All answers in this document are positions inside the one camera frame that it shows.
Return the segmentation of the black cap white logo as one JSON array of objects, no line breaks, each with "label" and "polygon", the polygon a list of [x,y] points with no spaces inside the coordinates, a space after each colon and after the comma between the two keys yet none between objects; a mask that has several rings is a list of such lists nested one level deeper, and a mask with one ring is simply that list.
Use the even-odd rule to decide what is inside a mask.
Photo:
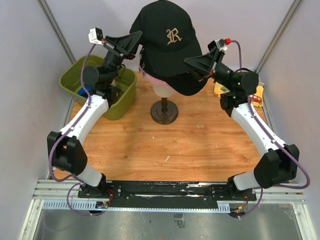
[{"label": "black cap white logo", "polygon": [[145,54],[145,48],[143,47],[139,52],[139,67],[142,67],[149,75],[165,81],[168,83],[177,93],[184,96],[193,96],[201,91],[208,82],[208,79],[204,81],[198,81],[189,72],[178,74],[171,77],[158,76],[152,69],[150,61]]}]

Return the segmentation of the pink baseball cap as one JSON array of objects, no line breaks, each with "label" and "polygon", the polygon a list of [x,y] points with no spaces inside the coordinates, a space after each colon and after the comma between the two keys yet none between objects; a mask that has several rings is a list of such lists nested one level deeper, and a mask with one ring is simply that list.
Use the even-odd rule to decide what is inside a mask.
[{"label": "pink baseball cap", "polygon": [[169,89],[175,91],[167,82],[151,76],[150,74],[145,72],[141,66],[138,67],[138,70],[139,70],[139,73],[142,75],[142,77],[146,79],[148,82],[150,82],[151,84],[168,87]]}]

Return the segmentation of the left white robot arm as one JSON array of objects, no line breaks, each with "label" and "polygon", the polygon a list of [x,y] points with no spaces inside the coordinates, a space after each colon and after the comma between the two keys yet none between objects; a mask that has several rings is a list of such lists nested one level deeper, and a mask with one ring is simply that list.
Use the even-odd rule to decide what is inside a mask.
[{"label": "left white robot arm", "polygon": [[96,198],[110,192],[106,176],[89,164],[83,143],[97,120],[116,103],[118,88],[114,81],[119,77],[123,60],[135,58],[142,35],[138,30],[111,37],[103,35],[97,27],[90,30],[90,43],[103,46],[107,54],[101,65],[88,65],[89,57],[85,57],[80,69],[80,84],[87,94],[86,102],[66,126],[47,136],[49,173],[55,181],[63,182],[63,179],[55,177],[54,168],[67,172],[69,177],[79,181],[83,190],[89,190]]}]

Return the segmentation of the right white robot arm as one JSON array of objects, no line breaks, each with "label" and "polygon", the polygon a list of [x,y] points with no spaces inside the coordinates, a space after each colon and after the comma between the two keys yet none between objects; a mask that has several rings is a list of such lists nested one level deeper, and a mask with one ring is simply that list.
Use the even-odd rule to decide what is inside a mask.
[{"label": "right white robot arm", "polygon": [[268,189],[295,179],[300,151],[295,144],[288,145],[279,138],[255,111],[250,96],[257,92],[259,76],[245,67],[231,70],[226,66],[223,63],[226,45],[225,39],[214,40],[208,45],[207,54],[185,58],[184,62],[198,80],[213,78],[227,88],[220,95],[220,106],[242,127],[260,155],[253,170],[227,180],[227,196],[238,200],[247,190]]}]

